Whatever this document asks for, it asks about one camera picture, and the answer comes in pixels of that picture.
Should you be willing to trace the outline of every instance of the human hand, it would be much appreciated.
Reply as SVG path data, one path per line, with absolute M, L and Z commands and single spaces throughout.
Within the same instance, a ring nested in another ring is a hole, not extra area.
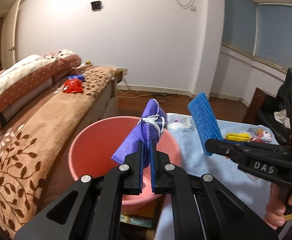
M 278 185 L 271 183 L 271 191 L 269 202 L 266 206 L 265 222 L 274 230 L 281 227 L 285 223 L 284 213 L 286 210 L 285 204 L 279 198 L 280 188 Z M 288 201 L 292 205 L 292 195 Z

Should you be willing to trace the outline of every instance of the silver screw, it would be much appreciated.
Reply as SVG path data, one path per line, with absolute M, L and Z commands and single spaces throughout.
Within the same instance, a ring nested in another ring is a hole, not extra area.
M 83 182 L 83 183 L 87 183 L 89 181 L 91 181 L 91 176 L 89 175 L 83 175 L 80 180 Z
M 207 182 L 210 182 L 210 181 L 213 180 L 213 176 L 210 175 L 210 174 L 205 174 L 205 175 L 203 176 L 203 180 L 204 180 L 204 181 L 207 181 Z
M 127 165 L 127 164 L 122 164 L 122 165 L 119 166 L 119 169 L 120 169 L 121 171 L 127 171 L 127 170 L 129 170 L 129 165 Z
M 175 166 L 173 164 L 166 164 L 165 169 L 168 171 L 172 171 L 175 169 Z

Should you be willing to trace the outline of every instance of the brown blanket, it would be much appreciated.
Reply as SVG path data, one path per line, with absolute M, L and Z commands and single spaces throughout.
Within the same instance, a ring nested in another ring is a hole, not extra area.
M 63 79 L 0 131 L 0 226 L 10 237 L 36 214 L 54 160 L 116 73 L 109 67 L 83 71 L 86 82 L 80 94 L 62 93 Z

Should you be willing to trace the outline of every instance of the yellow cloth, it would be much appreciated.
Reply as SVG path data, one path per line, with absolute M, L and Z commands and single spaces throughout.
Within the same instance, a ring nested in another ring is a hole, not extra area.
M 249 141 L 251 136 L 247 133 L 228 133 L 226 135 L 226 140 L 235 142 L 246 142 Z

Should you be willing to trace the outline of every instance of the yellow object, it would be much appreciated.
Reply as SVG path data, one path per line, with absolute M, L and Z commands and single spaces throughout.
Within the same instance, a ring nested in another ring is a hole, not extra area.
M 246 142 L 250 138 L 251 136 L 248 133 L 228 133 L 225 139 L 234 142 Z
M 285 220 L 286 220 L 286 221 L 291 220 L 291 219 L 292 219 L 292 214 L 290 214 L 290 215 L 286 215 L 286 216 L 284 216 L 284 217 L 285 217 Z

